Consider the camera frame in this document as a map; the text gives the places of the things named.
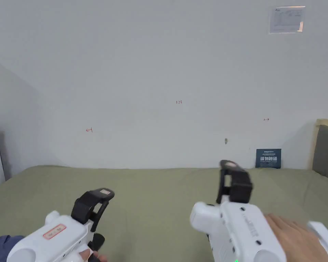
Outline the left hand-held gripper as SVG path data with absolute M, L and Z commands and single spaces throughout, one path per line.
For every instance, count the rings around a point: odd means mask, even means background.
M 97 225 L 115 192 L 99 188 L 78 198 L 70 215 L 49 213 L 43 227 L 22 238 L 9 252 L 8 262 L 82 262 L 79 252 L 91 249 Z M 90 257 L 88 262 L 99 262 Z

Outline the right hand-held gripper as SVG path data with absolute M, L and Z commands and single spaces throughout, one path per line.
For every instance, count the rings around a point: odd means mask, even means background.
M 230 186 L 225 177 L 230 176 Z M 220 161 L 217 205 L 197 202 L 191 226 L 207 235 L 216 262 L 285 262 L 286 255 L 264 214 L 250 204 L 249 173 L 230 160 Z

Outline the person's left hand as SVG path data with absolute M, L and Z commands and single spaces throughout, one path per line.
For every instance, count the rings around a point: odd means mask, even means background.
M 91 249 L 86 249 L 81 252 L 79 252 L 79 257 L 82 259 L 83 262 L 88 262 L 90 257 L 95 257 L 100 262 L 107 262 L 108 259 L 105 255 L 99 254 L 96 251 L 91 252 Z

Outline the person's right hand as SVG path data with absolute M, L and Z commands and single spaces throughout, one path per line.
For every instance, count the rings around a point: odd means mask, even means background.
M 281 244 L 287 262 L 328 262 L 318 237 L 304 226 L 274 214 L 265 218 Z

